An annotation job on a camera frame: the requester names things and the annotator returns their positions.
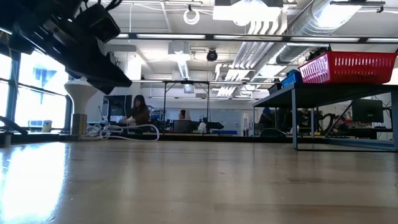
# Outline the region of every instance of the desk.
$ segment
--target desk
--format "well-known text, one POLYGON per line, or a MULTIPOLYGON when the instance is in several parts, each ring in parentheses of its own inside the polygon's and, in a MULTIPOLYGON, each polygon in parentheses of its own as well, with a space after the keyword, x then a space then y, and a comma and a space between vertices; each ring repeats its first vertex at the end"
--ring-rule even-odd
MULTIPOLYGON (((296 83, 259 100, 253 104, 253 107, 291 107, 293 113, 293 148, 298 150, 297 108, 312 109, 311 128, 312 133, 314 133, 314 108, 383 93, 391 93, 392 117, 398 118, 398 85, 296 83)), ((398 119, 395 119, 392 125, 398 127, 398 119)), ((395 128, 393 134, 398 136, 398 128, 395 128)), ((394 139, 392 148, 398 149, 398 138, 394 139)))

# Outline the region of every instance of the metal table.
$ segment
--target metal table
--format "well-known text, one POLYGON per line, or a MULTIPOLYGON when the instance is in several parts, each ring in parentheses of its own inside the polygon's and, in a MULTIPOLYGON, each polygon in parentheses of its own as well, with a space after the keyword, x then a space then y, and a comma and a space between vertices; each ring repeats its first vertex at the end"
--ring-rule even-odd
MULTIPOLYGON (((293 120, 293 147, 298 150, 297 147, 297 108, 311 108, 311 119, 312 119, 312 138, 314 136, 314 109, 319 106, 326 106, 333 103, 339 103, 348 100, 354 100, 367 96, 374 96, 383 93, 391 93, 392 103, 392 114, 394 118, 398 118, 398 85, 377 85, 377 84, 308 84, 300 83, 283 88, 262 100, 253 104, 253 114, 255 113, 256 107, 269 107, 269 108, 292 108, 292 120, 293 120)), ((398 127, 398 119, 392 121, 393 127, 398 127)), ((386 142, 382 143, 383 148, 389 147, 395 151, 398 151, 398 128, 393 130, 394 138, 390 146, 386 146, 386 142)), ((336 141, 327 139, 327 143, 333 144, 344 144, 353 146, 352 139, 349 141, 336 141)), ((359 142, 357 146, 361 147, 377 147, 374 141, 371 141, 370 145, 359 142)))

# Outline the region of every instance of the computer monitor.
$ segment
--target computer monitor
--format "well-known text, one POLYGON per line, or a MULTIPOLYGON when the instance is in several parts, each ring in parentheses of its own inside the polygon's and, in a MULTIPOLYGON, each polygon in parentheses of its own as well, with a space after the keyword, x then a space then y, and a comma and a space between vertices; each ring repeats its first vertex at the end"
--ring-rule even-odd
POLYGON ((104 101, 108 102, 107 117, 110 121, 111 116, 125 116, 131 110, 132 95, 124 96, 104 96, 104 101))
POLYGON ((191 133, 191 121, 186 120, 176 120, 173 122, 173 132, 174 133, 191 133))
POLYGON ((376 122, 383 123, 383 103, 380 100, 354 100, 353 103, 354 122, 376 122))

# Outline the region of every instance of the ceiling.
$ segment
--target ceiling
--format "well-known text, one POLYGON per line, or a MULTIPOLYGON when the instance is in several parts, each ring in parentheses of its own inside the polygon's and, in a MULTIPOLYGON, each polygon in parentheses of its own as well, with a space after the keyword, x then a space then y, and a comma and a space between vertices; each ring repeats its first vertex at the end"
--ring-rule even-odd
MULTIPOLYGON (((291 21, 311 0, 297 0, 297 7, 290 8, 288 11, 288 22, 291 21)), ((204 0, 203 6, 195 6, 194 9, 212 10, 214 0, 204 0)), ((386 11, 398 11, 398 1, 385 0, 386 11)), ((249 26, 240 27, 231 21, 214 21, 211 15, 200 13, 200 20, 195 25, 188 25, 183 20, 183 13, 186 6, 165 5, 164 14, 160 4, 146 5, 153 9, 143 6, 122 4, 111 11, 111 15, 121 28, 122 32, 172 32, 172 33, 207 33, 207 34, 243 34, 249 26)), ((376 10, 377 8, 362 8, 363 10, 376 10)), ((398 14, 375 12, 357 12, 345 25, 340 27, 333 35, 380 35, 397 36, 398 26, 395 21, 398 14)), ((153 73, 171 73, 178 69, 177 63, 167 60, 169 41, 156 40, 112 40, 110 44, 131 44, 137 47, 142 58, 147 62, 150 69, 143 69, 144 75, 153 73)), ((191 41, 191 52, 195 51, 195 56, 191 56, 191 61, 187 65, 190 70, 213 71, 217 63, 206 61, 206 52, 210 48, 215 48, 218 53, 218 60, 234 60, 241 42, 205 42, 191 41)), ((334 50, 367 50, 374 48, 371 45, 332 45, 334 50)))

